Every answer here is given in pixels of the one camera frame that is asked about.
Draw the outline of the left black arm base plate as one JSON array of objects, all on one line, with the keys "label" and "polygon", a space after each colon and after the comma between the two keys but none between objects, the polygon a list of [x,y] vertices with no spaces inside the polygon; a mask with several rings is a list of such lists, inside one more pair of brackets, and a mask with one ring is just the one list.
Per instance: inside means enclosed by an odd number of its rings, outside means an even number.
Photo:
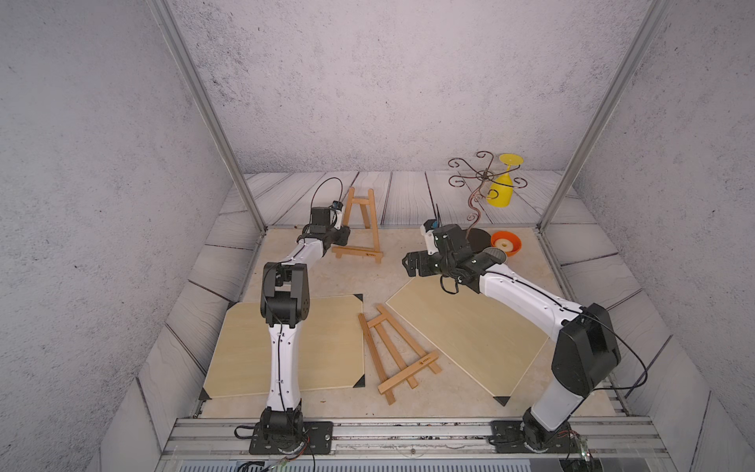
[{"label": "left black arm base plate", "polygon": [[251,455],[328,455],[331,452],[334,424],[330,421],[305,421],[293,427],[269,424],[255,426],[249,445]]}]

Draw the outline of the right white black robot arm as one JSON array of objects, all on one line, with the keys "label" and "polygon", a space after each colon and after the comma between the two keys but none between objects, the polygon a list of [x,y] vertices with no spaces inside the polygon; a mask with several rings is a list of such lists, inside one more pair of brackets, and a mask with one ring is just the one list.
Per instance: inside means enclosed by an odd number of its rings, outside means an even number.
[{"label": "right white black robot arm", "polygon": [[548,387],[495,447],[547,452],[558,442],[574,442],[570,417],[629,348],[609,312],[528,281],[507,265],[505,251],[494,245],[475,250],[456,224],[428,220],[420,231],[427,248],[403,257],[412,280],[389,306],[486,389],[499,383],[496,367],[510,371],[534,356],[529,341],[551,339]]}]

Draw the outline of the light wooden canvas board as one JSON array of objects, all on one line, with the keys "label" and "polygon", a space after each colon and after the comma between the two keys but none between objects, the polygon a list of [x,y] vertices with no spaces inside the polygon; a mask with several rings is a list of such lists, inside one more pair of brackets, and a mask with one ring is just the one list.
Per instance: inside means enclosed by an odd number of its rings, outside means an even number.
[{"label": "light wooden canvas board", "polygon": [[[364,336],[355,295],[314,299],[299,332],[301,391],[353,387],[365,374]],[[227,313],[210,362],[204,391],[212,398],[271,392],[271,337],[258,303]]]},{"label": "light wooden canvas board", "polygon": [[511,308],[438,277],[415,278],[389,308],[505,406],[546,344],[547,336]]}]

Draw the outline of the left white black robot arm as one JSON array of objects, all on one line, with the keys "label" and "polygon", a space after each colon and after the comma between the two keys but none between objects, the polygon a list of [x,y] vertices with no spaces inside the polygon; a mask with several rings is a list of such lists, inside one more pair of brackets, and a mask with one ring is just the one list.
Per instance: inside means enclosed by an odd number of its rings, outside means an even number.
[{"label": "left white black robot arm", "polygon": [[314,206],[296,247],[279,262],[263,267],[261,316],[271,340],[271,382],[261,413],[263,438],[291,454],[306,442],[298,381],[299,341],[311,307],[309,269],[332,245],[348,243],[343,204]]}]

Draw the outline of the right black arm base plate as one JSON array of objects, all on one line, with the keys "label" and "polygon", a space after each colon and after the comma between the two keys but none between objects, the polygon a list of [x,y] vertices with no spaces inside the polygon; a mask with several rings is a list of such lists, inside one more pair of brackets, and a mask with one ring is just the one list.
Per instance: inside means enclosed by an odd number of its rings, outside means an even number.
[{"label": "right black arm base plate", "polygon": [[554,432],[522,421],[492,421],[488,444],[497,454],[569,454],[578,451],[579,435],[564,423]]}]

